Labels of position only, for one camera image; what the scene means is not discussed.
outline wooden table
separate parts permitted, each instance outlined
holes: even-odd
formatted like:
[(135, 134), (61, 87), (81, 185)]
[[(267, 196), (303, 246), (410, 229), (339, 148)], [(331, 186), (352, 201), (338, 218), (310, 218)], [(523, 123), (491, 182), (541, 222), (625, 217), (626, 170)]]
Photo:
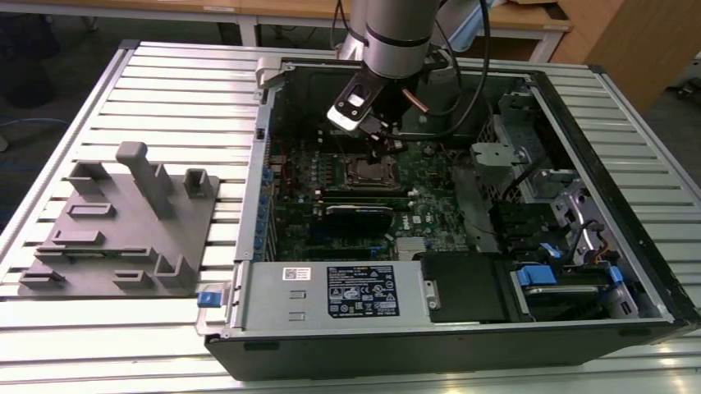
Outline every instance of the wooden table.
[[(0, 0), (0, 11), (235, 23), (244, 46), (259, 45), (259, 25), (331, 27), (336, 0)], [(351, 2), (344, 0), (346, 16)], [(531, 62), (547, 62), (569, 21), (541, 7), (503, 4), (490, 10), (491, 35), (538, 41)]]

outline motherboard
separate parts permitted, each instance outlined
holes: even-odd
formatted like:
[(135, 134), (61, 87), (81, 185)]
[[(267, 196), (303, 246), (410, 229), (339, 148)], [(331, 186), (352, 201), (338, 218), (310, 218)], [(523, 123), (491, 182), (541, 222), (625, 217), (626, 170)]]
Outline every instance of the motherboard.
[(271, 146), (278, 261), (407, 260), (470, 249), (451, 177), (458, 151), (412, 144), (371, 163), (340, 131), (318, 137)]

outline gray plastic base plate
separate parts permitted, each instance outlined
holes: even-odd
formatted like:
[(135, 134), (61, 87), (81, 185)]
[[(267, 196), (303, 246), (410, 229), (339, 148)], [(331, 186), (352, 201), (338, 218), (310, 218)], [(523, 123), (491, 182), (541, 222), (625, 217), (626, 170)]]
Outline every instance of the gray plastic base plate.
[[(111, 174), (108, 179), (97, 180), (95, 183), (101, 195), (79, 195), (73, 192), (41, 247), (60, 247), (64, 244), (64, 247), (80, 249), (80, 253), (59, 256), (56, 260), (63, 261), (43, 263), (35, 260), (23, 275), (20, 296), (177, 297), (193, 293), (219, 178), (208, 176), (212, 196), (192, 199), (183, 186), (184, 177), (169, 178), (172, 191), (168, 201), (175, 215), (168, 219), (157, 219), (132, 175)], [(113, 211), (81, 216), (84, 210), (89, 211), (85, 205), (93, 206), (91, 204), (95, 203), (109, 203)], [(60, 238), (59, 231), (76, 236), (96, 234), (99, 231), (101, 235), (95, 245), (84, 245), (84, 242), (72, 245), (69, 238)], [(115, 250), (124, 248), (143, 249), (144, 256), (124, 258), (119, 252), (115, 254)], [(85, 253), (91, 250), (95, 250), (93, 254)], [(159, 262), (159, 268), (153, 255), (167, 260)], [(51, 272), (60, 275), (60, 280), (41, 281), (41, 276)]]

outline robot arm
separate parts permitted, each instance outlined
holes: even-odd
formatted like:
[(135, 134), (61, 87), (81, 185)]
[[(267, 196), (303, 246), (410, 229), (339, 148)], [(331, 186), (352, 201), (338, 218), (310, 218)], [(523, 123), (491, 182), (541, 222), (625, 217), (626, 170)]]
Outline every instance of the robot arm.
[[(384, 136), (400, 129), (411, 98), (418, 105), (412, 95), (424, 71), (440, 3), (440, 0), (354, 2), (351, 31), (340, 56), (356, 60), (362, 57), (363, 64), (326, 116), (342, 129), (360, 129), (368, 135), (375, 158), (406, 149), (400, 138)], [(479, 4), (486, 16), (485, 0)]]
[(418, 82), (439, 0), (362, 0), (359, 3), (350, 21), (354, 30), (350, 41), (356, 41), (358, 30), (363, 27), (358, 19), (364, 16), (363, 68), (327, 113), (328, 119), (347, 131), (358, 128), (370, 109), (382, 114), (386, 124), (392, 124), (408, 108), (403, 111), (391, 108), (396, 106), (387, 101), (398, 98), (400, 88), (415, 87)]

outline sticker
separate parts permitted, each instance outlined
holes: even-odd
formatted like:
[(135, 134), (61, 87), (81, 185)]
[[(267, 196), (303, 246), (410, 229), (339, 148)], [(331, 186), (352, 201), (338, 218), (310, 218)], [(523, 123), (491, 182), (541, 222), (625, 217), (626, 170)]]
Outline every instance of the sticker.
[(311, 281), (311, 268), (283, 268), (284, 281)]
[(204, 9), (205, 11), (234, 12), (234, 7), (212, 7), (212, 6), (204, 6), (203, 9)]
[(327, 267), (326, 275), (332, 318), (399, 316), (391, 265)]
[(569, 28), (567, 26), (545, 25), (545, 26), (543, 26), (543, 29), (545, 29), (545, 30), (562, 30), (562, 31), (567, 31), (570, 28)]

